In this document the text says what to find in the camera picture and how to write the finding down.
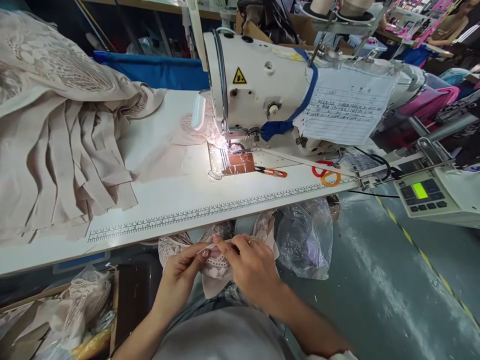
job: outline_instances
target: black cable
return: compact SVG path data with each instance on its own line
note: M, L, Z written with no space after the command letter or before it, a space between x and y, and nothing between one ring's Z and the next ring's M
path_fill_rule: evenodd
M381 181L387 180L390 177L390 175L392 175L392 167L390 166L389 162L387 160L385 160L383 157L378 156L376 154L369 154L368 152L365 152L361 148L358 148L356 146L354 146L353 148L357 149L362 154L367 155L370 159L375 160L380 165L385 165L386 166L386 175L383 177L383 179L381 179Z
M397 195L380 195L380 194L374 194L372 192L361 192L361 191L353 191L349 190L349 193L356 193L356 194L364 194L364 195L372 195L372 196L378 196L379 198L392 198L392 199L400 199L400 196Z

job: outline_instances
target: gray floor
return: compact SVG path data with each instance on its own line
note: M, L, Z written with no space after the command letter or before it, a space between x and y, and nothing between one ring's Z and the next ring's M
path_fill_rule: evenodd
M396 195L391 185L375 192ZM479 359L479 330L377 200L341 200L329 279L285 268L280 276L332 320L359 359ZM480 319L480 240L465 228L410 219L397 199L382 202Z

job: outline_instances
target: hand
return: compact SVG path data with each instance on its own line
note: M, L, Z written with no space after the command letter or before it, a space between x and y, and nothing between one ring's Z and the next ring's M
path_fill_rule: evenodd
M259 239L247 234L236 235L231 244L240 254L219 236L213 234L213 242L233 269L233 281L255 305L267 312L282 296L287 285L280 279L275 267L272 250Z
M209 244L197 242L168 258L153 305L162 321L170 323L187 303L195 276L209 257L210 250L197 253Z

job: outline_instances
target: shelf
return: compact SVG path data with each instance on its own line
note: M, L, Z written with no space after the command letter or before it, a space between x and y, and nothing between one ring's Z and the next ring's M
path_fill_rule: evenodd
M316 21L313 19L313 28L315 31L322 32L326 29L327 23L324 21ZM333 22L329 29L329 33L334 34L349 34L349 35L360 35L366 36L370 34L372 30L372 24L376 24L376 21L372 22L371 24L350 24L344 22Z

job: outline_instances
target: wrist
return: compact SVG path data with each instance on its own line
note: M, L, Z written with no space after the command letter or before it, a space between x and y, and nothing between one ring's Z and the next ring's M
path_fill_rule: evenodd
M269 304L263 309L272 316L281 319L295 302L296 295L283 281L272 295Z
M175 319L175 316L177 316L176 313L173 313L172 311L170 311L168 308L163 306L163 304L159 301L155 301L153 303L153 306L150 310L150 313L148 313L148 315L151 316L152 318L155 318L155 321L159 327L165 327L165 328L167 328L172 322L172 320Z

